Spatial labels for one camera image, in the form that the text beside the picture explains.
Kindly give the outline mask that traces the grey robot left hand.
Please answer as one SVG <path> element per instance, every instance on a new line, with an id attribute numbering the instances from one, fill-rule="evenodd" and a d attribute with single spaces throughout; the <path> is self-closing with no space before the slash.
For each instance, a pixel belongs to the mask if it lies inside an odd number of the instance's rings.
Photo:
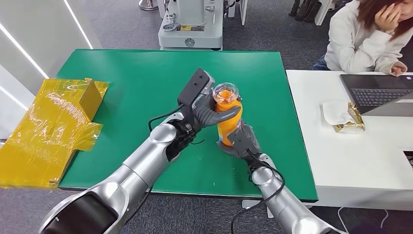
<path id="1" fill-rule="evenodd" d="M 216 104 L 212 94 L 200 95 L 196 99 L 192 107 L 195 116 L 195 129 L 197 131 L 229 120 L 235 117 L 241 110 L 241 106 L 234 106 L 223 112 L 215 112 Z"/>

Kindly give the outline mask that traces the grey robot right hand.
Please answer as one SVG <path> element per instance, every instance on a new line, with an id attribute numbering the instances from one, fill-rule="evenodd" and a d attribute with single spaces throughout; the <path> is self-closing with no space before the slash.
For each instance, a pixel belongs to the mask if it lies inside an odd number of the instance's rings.
<path id="1" fill-rule="evenodd" d="M 242 121 L 240 127 L 230 135 L 234 134 L 236 140 L 232 146 L 227 146 L 221 141 L 216 142 L 222 152 L 238 159 L 244 159 L 249 155 L 249 152 L 253 154 L 262 152 L 253 128 L 249 124 Z"/>

